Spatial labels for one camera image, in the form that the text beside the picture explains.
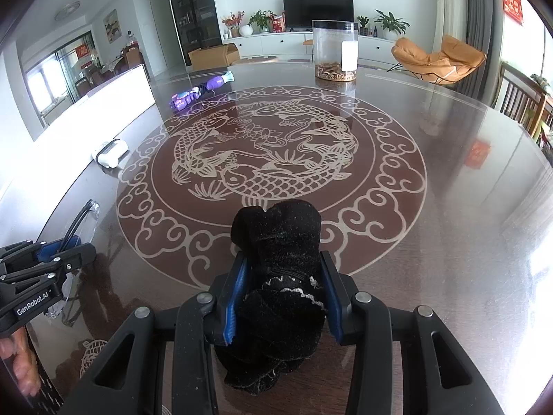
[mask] white door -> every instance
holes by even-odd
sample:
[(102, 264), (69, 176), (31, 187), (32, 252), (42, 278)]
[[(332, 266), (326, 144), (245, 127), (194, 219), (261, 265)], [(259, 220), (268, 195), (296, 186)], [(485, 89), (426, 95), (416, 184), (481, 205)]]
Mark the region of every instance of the white door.
[(150, 5), (167, 68), (183, 65), (169, 0), (150, 0)]

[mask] gray curtain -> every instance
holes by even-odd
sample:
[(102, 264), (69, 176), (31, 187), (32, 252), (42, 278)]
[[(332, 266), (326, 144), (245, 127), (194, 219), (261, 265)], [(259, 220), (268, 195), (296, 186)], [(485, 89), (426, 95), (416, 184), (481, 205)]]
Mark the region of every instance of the gray curtain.
[(501, 44), (503, 42), (503, 0), (493, 0), (493, 23), (491, 25), (491, 44), (485, 66), (486, 77), (480, 101), (488, 106), (493, 104), (498, 91), (501, 69)]
[(502, 4), (502, 0), (468, 0), (468, 21), (467, 21), (467, 43), (474, 48), (483, 51), (487, 55), (486, 61), (472, 74), (459, 82), (456, 91), (480, 100), (485, 91), (485, 84), (490, 73), (490, 62), (499, 55), (501, 49), (501, 40), (499, 47), (497, 43), (496, 30), (494, 23), (498, 22), (498, 17), (494, 17), (494, 4)]

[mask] bottle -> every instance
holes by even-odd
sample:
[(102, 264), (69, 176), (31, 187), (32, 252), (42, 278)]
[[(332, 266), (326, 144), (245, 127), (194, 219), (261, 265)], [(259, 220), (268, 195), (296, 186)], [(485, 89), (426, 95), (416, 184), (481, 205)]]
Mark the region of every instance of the bottle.
[(128, 30), (126, 32), (126, 39), (127, 39), (126, 46), (130, 47), (130, 46), (133, 46), (133, 45), (138, 45), (138, 40), (134, 36), (134, 34), (131, 33), (131, 30)]

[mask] red flowers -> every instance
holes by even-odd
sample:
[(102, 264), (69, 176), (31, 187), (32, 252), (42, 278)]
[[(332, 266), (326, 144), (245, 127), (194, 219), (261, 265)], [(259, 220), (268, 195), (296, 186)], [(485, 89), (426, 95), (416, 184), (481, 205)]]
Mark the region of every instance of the red flowers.
[(238, 11), (236, 15), (231, 12), (229, 17), (227, 17), (226, 19), (223, 19), (223, 23), (227, 25), (229, 28), (237, 28), (240, 26), (240, 23), (242, 23), (243, 17), (244, 17), (244, 11)]

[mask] purple toy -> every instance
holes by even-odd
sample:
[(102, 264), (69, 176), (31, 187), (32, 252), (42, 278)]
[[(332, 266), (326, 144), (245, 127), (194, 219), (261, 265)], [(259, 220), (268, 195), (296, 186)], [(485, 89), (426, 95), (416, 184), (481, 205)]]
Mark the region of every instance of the purple toy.
[(187, 92), (176, 93), (171, 97), (169, 105), (175, 110), (183, 110), (194, 100), (200, 98), (206, 91), (213, 91), (214, 89), (221, 87), (226, 82), (232, 81), (234, 81), (234, 76), (229, 70), (223, 76), (214, 76), (208, 82), (202, 83), (198, 87), (193, 87)]

